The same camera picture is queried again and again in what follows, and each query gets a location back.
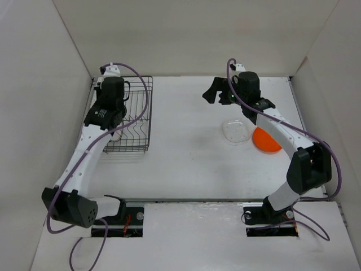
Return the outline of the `clear glass plate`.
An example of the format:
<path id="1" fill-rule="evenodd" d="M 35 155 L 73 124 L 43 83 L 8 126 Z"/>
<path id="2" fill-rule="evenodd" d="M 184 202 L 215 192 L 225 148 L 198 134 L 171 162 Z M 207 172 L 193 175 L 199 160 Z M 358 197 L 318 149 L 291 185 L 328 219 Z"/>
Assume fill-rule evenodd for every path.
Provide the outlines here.
<path id="1" fill-rule="evenodd" d="M 240 145 L 251 138 L 250 128 L 241 118 L 225 120 L 221 129 L 225 140 L 232 145 Z"/>

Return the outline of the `orange plate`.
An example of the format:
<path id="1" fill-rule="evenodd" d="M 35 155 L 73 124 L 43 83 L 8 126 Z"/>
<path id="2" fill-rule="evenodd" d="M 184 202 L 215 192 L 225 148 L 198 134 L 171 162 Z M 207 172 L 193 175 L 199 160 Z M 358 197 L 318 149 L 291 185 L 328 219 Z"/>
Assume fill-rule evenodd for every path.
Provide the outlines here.
<path id="1" fill-rule="evenodd" d="M 279 152 L 282 147 L 266 131 L 257 127 L 252 134 L 252 141 L 256 148 L 267 154 Z"/>

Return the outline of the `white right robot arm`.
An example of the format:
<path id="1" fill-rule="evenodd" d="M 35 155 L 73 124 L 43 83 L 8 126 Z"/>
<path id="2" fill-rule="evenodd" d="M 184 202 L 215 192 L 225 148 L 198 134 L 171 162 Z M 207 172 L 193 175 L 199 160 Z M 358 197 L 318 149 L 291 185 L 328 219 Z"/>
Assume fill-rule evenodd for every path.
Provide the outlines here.
<path id="1" fill-rule="evenodd" d="M 324 144 L 318 139 L 311 140 L 304 130 L 282 117 L 272 101 L 261 96 L 255 72 L 241 69 L 235 59 L 230 59 L 226 74 L 228 90 L 223 94 L 226 102 L 240 105 L 244 116 L 267 132 L 290 159 L 285 182 L 263 200 L 261 216 L 274 222 L 281 211 L 301 196 L 331 180 L 331 155 Z"/>

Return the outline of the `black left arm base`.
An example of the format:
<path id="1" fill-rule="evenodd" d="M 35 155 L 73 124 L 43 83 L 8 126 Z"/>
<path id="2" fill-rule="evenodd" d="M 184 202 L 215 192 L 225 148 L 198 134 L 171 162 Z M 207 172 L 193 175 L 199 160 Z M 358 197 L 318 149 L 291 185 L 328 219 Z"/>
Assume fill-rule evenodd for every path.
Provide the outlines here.
<path id="1" fill-rule="evenodd" d="M 91 227 L 92 237 L 140 238 L 143 236 L 144 203 L 106 195 L 95 199 L 97 220 Z"/>

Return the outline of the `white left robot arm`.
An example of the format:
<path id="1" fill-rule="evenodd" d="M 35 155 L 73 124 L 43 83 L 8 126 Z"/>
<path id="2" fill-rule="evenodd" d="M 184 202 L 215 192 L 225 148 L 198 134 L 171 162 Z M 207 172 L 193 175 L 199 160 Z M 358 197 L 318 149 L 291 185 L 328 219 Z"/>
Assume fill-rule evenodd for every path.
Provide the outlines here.
<path id="1" fill-rule="evenodd" d="M 125 88 L 131 85 L 122 77 L 121 68 L 132 71 L 145 92 L 142 111 L 129 120 L 126 120 L 126 101 L 130 92 Z M 62 233 L 61 229 L 51 227 L 52 220 L 66 223 L 71 229 L 75 226 L 90 228 L 97 221 L 120 224 L 126 219 L 124 199 L 111 195 L 88 198 L 87 193 L 100 155 L 112 136 L 137 123 L 147 112 L 149 90 L 144 78 L 127 64 L 108 63 L 100 71 L 96 100 L 85 116 L 74 153 L 54 187 L 44 188 L 41 195 L 47 208 L 46 227 L 51 234 Z"/>

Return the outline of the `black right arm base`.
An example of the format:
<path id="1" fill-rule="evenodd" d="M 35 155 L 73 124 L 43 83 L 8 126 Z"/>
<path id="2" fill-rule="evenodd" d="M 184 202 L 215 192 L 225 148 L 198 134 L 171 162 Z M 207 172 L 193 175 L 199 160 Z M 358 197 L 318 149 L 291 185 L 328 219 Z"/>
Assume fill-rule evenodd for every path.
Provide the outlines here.
<path id="1" fill-rule="evenodd" d="M 298 237 L 291 207 L 274 211 L 268 203 L 243 203 L 241 216 L 247 237 Z"/>

